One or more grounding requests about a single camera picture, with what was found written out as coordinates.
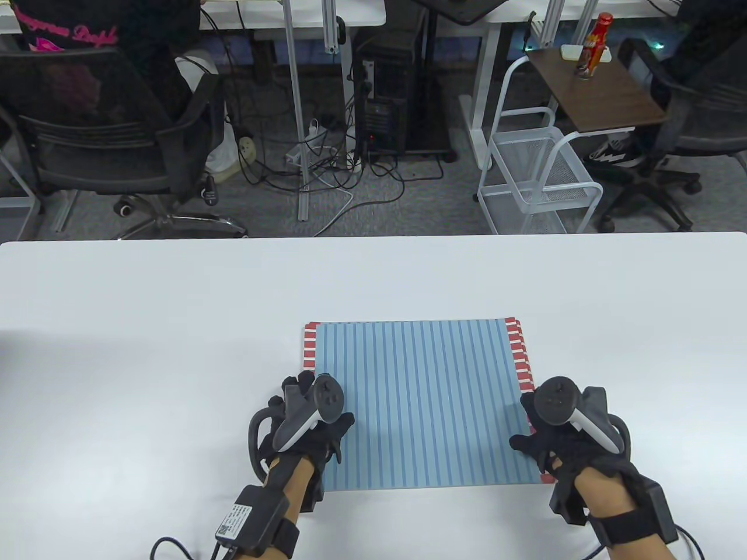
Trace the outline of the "person's right hand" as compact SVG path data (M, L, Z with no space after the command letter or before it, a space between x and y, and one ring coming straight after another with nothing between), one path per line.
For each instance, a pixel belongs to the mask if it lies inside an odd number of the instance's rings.
M638 477L635 466L622 454L611 453L587 433L568 424L552 426L537 413L533 391L521 394L534 432L531 435L512 435L509 445L515 451L534 459L539 470L552 475L558 482L572 483L586 468L594 468L606 477Z

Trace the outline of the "person's left hand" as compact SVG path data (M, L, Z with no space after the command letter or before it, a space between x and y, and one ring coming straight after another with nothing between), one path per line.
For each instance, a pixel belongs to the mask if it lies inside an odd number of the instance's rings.
M286 378L281 390L251 424L254 461L270 465L280 456L296 455L308 458L320 471L331 457L341 463L341 441L355 416L344 411L339 382L304 370Z

